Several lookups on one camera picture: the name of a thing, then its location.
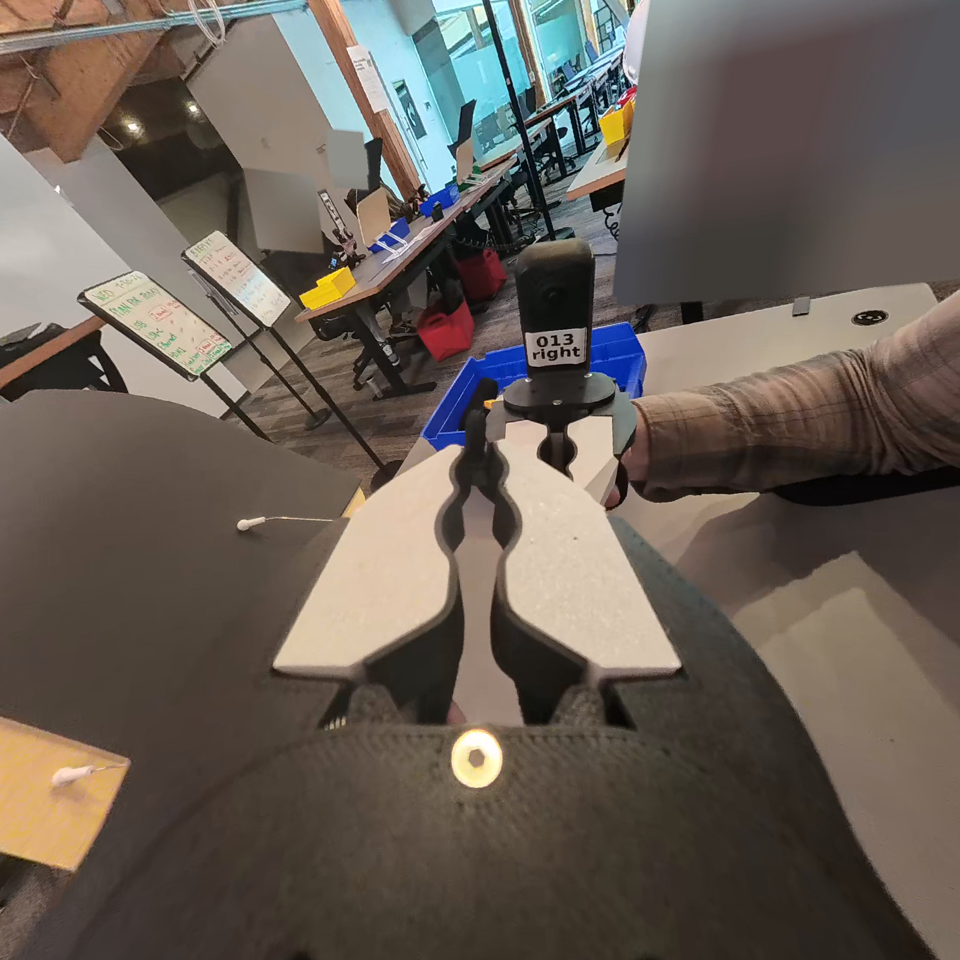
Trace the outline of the whiteboard with green writing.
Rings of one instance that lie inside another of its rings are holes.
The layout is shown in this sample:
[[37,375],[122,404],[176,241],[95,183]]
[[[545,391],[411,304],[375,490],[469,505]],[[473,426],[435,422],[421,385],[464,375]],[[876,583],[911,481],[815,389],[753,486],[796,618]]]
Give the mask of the whiteboard with green writing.
[[189,381],[201,379],[233,350],[215,327],[140,270],[82,290],[77,301]]
[[292,306],[281,287],[220,230],[187,246],[182,256],[261,328],[273,328]]

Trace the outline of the person's right hand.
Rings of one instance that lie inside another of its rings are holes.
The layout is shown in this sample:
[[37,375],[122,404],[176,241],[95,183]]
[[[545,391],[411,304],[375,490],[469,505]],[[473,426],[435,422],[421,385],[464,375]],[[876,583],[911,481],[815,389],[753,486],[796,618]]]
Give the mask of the person's right hand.
[[634,403],[636,427],[632,443],[625,448],[618,462],[614,485],[606,497],[605,509],[612,511],[625,500],[628,490],[646,481],[650,462],[649,428],[641,407]]

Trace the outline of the person's right forearm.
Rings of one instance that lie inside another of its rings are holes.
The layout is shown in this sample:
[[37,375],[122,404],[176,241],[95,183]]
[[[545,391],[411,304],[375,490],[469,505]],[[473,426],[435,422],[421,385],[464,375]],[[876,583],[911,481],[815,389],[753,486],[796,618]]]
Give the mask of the person's right forearm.
[[959,466],[959,293],[873,344],[635,400],[649,501]]

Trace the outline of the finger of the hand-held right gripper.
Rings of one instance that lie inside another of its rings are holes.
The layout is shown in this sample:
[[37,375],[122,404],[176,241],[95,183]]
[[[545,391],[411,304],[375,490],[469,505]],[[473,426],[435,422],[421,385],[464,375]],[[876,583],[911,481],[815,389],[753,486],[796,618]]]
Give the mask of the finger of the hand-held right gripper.
[[508,422],[500,446],[512,445],[538,460],[565,460],[566,434],[539,422]]
[[567,474],[601,508],[607,507],[618,476],[614,422],[612,417],[584,417],[567,426],[573,447]]

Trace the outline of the black wood-rimmed board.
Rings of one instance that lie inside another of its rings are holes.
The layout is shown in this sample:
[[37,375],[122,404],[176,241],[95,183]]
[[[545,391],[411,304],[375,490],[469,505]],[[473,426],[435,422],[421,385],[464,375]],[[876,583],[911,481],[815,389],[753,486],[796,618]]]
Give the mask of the black wood-rimmed board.
[[131,760],[73,879],[24,868],[7,958],[412,958],[351,774],[399,760],[383,678],[273,670],[352,479],[206,414],[2,405],[2,715]]

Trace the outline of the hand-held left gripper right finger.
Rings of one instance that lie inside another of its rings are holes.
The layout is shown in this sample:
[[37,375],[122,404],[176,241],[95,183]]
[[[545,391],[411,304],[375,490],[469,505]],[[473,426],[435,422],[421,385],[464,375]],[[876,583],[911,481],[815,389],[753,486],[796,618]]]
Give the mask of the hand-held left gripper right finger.
[[501,439],[513,530],[498,585],[519,627],[604,684],[676,674],[680,657],[604,507],[531,447]]

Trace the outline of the wooden desk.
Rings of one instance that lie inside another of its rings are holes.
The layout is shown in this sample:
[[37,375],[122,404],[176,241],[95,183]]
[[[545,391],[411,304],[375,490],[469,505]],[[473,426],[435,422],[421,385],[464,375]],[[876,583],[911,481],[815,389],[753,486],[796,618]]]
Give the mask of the wooden desk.
[[381,256],[371,255],[364,259],[352,269],[355,284],[346,294],[317,309],[302,310],[295,316],[298,323],[307,323],[314,330],[323,319],[345,318],[348,329],[356,334],[385,380],[380,393],[383,400],[430,393],[437,385],[433,381],[411,384],[404,379],[401,361],[395,359],[396,354],[381,330],[378,311],[407,290],[437,258],[449,251],[459,217],[480,213],[499,198],[507,186],[506,177],[515,157],[511,153],[487,168],[474,186],[443,212],[440,220],[417,220],[405,238],[405,246],[390,247]]

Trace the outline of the blue plastic bin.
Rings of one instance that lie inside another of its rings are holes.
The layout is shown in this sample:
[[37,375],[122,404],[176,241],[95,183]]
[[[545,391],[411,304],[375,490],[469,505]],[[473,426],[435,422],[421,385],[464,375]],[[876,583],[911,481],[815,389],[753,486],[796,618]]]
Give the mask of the blue plastic bin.
[[[591,370],[613,379],[631,399],[643,393],[647,369],[646,354],[629,322],[594,327],[591,336]],[[461,421],[484,379],[496,382],[500,391],[526,377],[522,345],[504,347],[482,358],[469,358],[452,382],[420,437],[435,451],[464,444]]]

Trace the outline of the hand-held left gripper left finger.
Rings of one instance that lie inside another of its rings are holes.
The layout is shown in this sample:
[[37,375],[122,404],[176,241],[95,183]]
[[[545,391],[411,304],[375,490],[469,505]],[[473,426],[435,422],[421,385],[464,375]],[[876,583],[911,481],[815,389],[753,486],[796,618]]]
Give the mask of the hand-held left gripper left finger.
[[462,446],[435,452],[354,512],[294,617],[275,671],[358,679],[452,609],[459,577],[443,522],[457,502],[462,454]]

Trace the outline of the yellow bin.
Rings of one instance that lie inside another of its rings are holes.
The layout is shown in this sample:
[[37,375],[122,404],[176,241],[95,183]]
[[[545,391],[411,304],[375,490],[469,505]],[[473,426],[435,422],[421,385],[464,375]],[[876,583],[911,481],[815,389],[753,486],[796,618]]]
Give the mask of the yellow bin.
[[356,286],[356,279],[349,267],[333,270],[316,281],[308,291],[298,296],[306,310],[319,310],[349,294]]

